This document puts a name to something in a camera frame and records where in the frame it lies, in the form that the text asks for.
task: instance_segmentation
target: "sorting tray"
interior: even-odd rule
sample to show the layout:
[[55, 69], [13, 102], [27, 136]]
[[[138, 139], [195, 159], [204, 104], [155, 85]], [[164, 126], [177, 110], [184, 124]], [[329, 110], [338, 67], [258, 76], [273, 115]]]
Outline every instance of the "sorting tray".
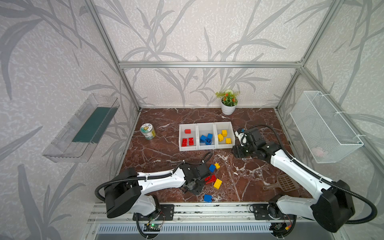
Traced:
[[[190, 129], [191, 133], [187, 134], [184, 130]], [[222, 130], [227, 131], [227, 136], [224, 140], [218, 141], [218, 134], [222, 133]], [[200, 143], [200, 136], [207, 136], [208, 133], [213, 135], [212, 144], [206, 145]], [[188, 138], [194, 138], [194, 145], [190, 146]], [[182, 147], [183, 138], [187, 139], [187, 146]], [[225, 139], [230, 138], [231, 143], [226, 144]], [[180, 124], [179, 125], [179, 150], [180, 151], [194, 151], [194, 150], [209, 150], [209, 149], [224, 149], [232, 148], [235, 145], [235, 134], [233, 133], [231, 122], [203, 122], [203, 123], [192, 123], [192, 124]]]

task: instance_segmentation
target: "gray wall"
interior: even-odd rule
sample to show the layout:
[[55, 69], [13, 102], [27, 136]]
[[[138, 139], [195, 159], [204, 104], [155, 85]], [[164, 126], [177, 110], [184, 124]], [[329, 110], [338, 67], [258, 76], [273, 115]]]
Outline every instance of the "gray wall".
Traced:
[[[83, 1], [1, 1], [0, 15], [0, 239], [78, 239], [137, 113]], [[43, 157], [90, 93], [121, 106], [89, 162]]]
[[[95, 0], [120, 61], [300, 61], [331, 0]], [[293, 69], [128, 69], [142, 106], [276, 106]]]
[[[383, 152], [384, 1], [345, 1], [306, 64], [331, 96]], [[337, 163], [317, 164], [289, 113], [305, 90], [314, 90], [300, 76], [279, 110], [300, 159], [376, 204], [378, 217], [361, 225], [344, 225], [351, 240], [379, 240], [384, 235], [384, 178], [361, 149]], [[354, 199], [355, 219], [370, 208]]]

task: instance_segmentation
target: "white flower pot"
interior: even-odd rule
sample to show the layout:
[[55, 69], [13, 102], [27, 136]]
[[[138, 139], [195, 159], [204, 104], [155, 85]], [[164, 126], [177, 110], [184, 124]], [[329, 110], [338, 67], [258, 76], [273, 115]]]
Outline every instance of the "white flower pot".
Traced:
[[220, 103], [221, 103], [221, 111], [223, 111], [223, 114], [225, 115], [231, 115], [235, 111], [237, 106], [237, 105], [232, 107], [225, 106], [221, 100], [220, 100]]

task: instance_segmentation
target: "green mat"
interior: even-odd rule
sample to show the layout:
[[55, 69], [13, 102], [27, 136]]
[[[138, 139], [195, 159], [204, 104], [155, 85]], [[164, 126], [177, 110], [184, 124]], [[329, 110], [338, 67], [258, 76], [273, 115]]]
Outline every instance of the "green mat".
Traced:
[[99, 143], [101, 137], [115, 115], [117, 108], [96, 108], [92, 115], [81, 127], [72, 142]]

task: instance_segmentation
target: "jar lid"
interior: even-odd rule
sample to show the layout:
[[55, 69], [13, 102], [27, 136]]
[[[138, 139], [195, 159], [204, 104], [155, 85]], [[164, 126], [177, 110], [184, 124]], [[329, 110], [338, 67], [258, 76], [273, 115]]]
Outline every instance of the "jar lid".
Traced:
[[144, 123], [144, 124], [140, 127], [140, 131], [141, 131], [142, 133], [149, 133], [149, 132], [152, 131], [152, 129], [153, 129], [153, 127], [152, 127], [152, 124], [150, 124], [150, 123]]

